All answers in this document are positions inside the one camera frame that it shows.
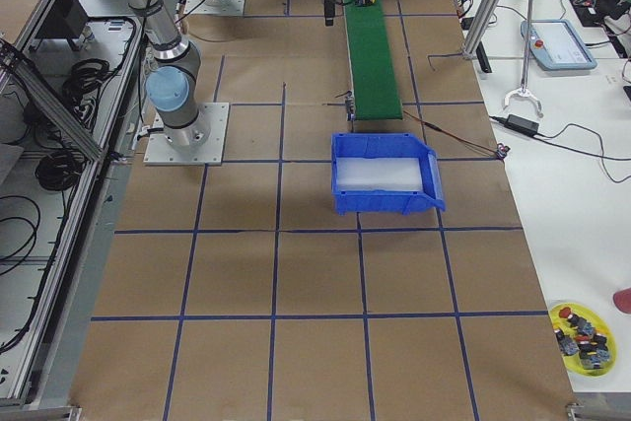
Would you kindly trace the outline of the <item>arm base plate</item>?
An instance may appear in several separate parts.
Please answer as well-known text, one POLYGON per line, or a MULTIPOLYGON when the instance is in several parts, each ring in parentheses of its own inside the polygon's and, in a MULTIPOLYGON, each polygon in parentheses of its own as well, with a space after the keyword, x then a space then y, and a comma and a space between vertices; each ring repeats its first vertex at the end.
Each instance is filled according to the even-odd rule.
POLYGON ((167 127, 156 113, 144 163, 149 166, 221 166, 229 122, 228 103, 198 104, 198 116, 185 128, 167 127))
POLYGON ((221 17, 241 17, 245 12, 245 0, 185 0, 183 13, 221 17))

